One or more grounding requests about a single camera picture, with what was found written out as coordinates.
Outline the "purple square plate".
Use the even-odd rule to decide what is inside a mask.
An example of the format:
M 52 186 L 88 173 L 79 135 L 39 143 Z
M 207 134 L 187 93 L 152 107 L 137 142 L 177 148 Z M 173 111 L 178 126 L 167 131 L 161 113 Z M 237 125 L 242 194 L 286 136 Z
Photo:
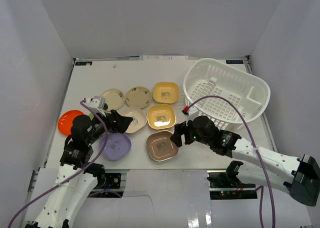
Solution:
M 102 155 L 111 162 L 122 159 L 131 147 L 131 140 L 125 133 L 109 133 L 99 142 L 99 148 L 103 149 Z

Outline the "cream square panda plate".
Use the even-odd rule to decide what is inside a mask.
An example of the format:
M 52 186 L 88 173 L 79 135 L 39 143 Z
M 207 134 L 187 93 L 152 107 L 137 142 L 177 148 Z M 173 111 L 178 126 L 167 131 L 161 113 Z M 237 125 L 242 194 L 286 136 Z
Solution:
M 148 121 L 146 114 L 137 106 L 129 106 L 120 111 L 119 114 L 133 119 L 125 132 L 126 134 L 136 133 L 142 129 Z

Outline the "yellow square plate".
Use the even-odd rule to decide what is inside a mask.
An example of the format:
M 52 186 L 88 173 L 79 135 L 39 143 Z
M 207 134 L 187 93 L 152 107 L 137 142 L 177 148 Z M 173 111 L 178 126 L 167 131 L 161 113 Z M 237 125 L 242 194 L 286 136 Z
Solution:
M 154 130 L 168 129 L 175 125 L 176 114 L 169 104 L 151 106 L 147 111 L 148 125 Z
M 160 104 L 174 104 L 179 98 L 179 87 L 174 82 L 158 82 L 153 87 L 153 99 Z

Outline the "cream floral round plate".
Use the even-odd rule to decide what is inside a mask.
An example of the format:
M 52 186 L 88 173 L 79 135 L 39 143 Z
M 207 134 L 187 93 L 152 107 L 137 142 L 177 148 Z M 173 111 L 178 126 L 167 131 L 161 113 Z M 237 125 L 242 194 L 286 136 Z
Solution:
M 125 102 L 129 107 L 133 106 L 143 109 L 147 107 L 152 100 L 153 94 L 144 86 L 135 86 L 125 95 Z
M 124 93 L 117 88 L 110 88 L 103 91 L 100 96 L 105 99 L 107 111 L 118 110 L 125 103 Z

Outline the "green square plate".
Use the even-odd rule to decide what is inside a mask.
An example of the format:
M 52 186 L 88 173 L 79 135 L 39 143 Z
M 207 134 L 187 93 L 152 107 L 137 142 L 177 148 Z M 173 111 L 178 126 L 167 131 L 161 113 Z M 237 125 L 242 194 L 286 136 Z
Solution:
M 89 114 L 89 117 L 90 117 L 90 119 L 92 120 L 95 116 L 94 116 L 93 113 L 90 113 L 90 114 Z

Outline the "brown square plate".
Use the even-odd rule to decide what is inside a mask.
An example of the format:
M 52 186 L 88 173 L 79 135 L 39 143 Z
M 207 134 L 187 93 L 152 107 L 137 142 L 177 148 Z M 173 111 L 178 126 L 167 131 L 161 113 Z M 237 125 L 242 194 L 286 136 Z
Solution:
M 171 141 L 173 134 L 168 130 L 162 130 L 151 134 L 146 140 L 146 148 L 151 159 L 163 162 L 175 157 L 179 148 Z

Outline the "orange round plate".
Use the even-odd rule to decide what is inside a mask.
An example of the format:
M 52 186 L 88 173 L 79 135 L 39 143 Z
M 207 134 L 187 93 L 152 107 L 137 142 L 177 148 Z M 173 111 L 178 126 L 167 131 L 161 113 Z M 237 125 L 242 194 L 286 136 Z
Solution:
M 58 120 L 57 129 L 58 131 L 64 135 L 69 136 L 71 134 L 71 127 L 73 125 L 73 120 L 83 115 L 84 113 L 80 110 L 69 110 L 64 113 Z

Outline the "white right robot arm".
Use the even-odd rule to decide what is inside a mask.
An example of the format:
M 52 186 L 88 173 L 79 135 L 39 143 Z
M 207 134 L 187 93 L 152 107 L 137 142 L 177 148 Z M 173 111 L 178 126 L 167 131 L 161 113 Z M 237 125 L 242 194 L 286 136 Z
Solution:
M 226 171 L 226 183 L 271 186 L 290 195 L 295 201 L 314 207 L 320 195 L 320 167 L 309 155 L 294 157 L 263 147 L 255 148 L 240 135 L 218 129 L 206 116 L 178 123 L 170 140 L 177 146 L 198 142 L 220 156 L 233 161 Z

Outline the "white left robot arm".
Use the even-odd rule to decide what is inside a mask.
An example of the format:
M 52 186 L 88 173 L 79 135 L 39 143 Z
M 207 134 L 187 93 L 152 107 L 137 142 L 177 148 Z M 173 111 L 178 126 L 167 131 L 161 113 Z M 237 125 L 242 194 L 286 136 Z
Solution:
M 125 133 L 132 120 L 116 110 L 96 114 L 94 118 L 82 114 L 73 119 L 54 187 L 45 193 L 45 205 L 34 221 L 26 224 L 27 228 L 72 227 L 90 192 L 106 181 L 104 166 L 91 158 L 92 144 L 104 135 Z

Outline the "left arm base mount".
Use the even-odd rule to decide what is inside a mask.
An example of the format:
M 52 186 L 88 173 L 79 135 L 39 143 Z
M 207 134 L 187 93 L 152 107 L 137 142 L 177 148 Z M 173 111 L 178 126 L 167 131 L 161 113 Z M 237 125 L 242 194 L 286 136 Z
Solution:
M 85 173 L 93 175 L 97 181 L 97 185 L 93 188 L 93 191 L 118 190 L 121 188 L 122 173 L 106 170 L 102 164 L 91 164 L 85 170 Z

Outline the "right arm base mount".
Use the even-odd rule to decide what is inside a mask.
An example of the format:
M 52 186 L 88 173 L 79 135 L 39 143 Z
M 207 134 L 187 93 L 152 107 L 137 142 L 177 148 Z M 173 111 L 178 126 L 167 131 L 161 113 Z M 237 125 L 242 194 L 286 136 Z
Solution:
M 237 175 L 241 161 L 232 161 L 227 169 L 208 170 L 207 180 L 211 201 L 253 200 L 257 199 L 257 188 L 251 183 L 242 183 Z

